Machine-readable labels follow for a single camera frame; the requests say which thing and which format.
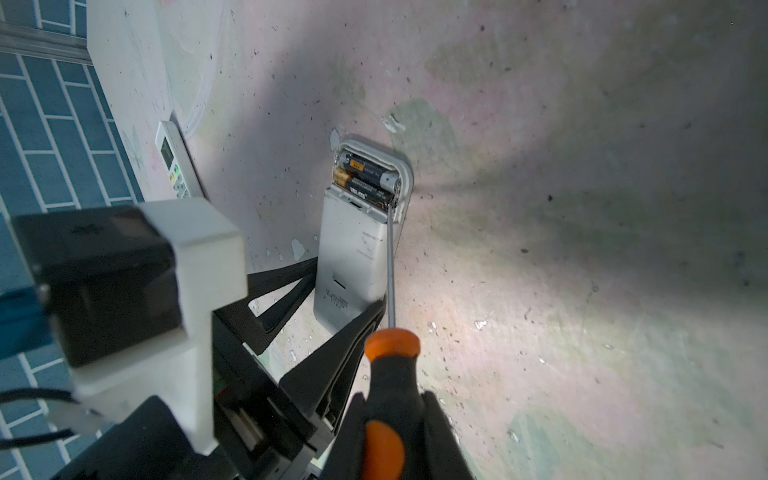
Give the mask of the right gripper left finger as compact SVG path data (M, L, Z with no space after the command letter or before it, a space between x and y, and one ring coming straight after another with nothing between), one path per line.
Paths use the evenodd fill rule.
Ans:
M356 480L363 470L365 452L366 401L356 393L348 406L333 448L323 467L321 480Z

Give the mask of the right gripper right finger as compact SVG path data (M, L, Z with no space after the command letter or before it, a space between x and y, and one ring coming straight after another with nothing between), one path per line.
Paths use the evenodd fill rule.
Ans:
M436 395L422 394L424 401L424 442L428 479L473 480L451 426Z

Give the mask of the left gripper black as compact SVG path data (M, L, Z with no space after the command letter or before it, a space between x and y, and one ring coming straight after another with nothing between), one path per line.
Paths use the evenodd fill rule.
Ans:
M145 400L123 422L56 473L58 479L318 479L309 434L280 413L277 385L247 351L262 354L315 288L318 258L247 275L246 296L213 313L214 438L194 451L170 408ZM249 304L296 285L264 312ZM286 373L279 387L305 417L342 421L367 337L379 326L378 300Z

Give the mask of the orange black screwdriver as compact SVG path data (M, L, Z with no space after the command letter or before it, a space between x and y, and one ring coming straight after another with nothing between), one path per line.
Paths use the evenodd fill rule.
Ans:
M416 380L420 340L396 325L394 282L394 213L387 212L388 327L371 334L364 353L370 362L366 398L364 479L423 479L424 401Z

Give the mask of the grey white remote control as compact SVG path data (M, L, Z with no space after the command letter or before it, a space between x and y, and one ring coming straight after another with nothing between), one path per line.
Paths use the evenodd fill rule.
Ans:
M333 172L342 153L354 153L395 170L399 183L386 210L338 187ZM386 300L387 212L394 213L394 255L406 220L415 177L410 162L394 150L360 136L347 136L334 151L332 181L323 198L313 313L337 333L367 307Z

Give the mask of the black AA battery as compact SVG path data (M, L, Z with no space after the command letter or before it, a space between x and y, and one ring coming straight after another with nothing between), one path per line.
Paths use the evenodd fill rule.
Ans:
M355 177L343 168L337 167L334 169L333 180L338 187L351 192L355 196L382 210L386 210L392 202L392 193Z
M389 193L396 191L399 183L399 174L395 170L387 170L382 165L348 152L340 155L338 164L364 182Z

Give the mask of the white remote with display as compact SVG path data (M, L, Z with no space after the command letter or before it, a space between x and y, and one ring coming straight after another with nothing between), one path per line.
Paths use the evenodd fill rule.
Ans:
M165 163L167 176L177 198L204 197L194 166L177 125L160 121L155 136L156 148Z

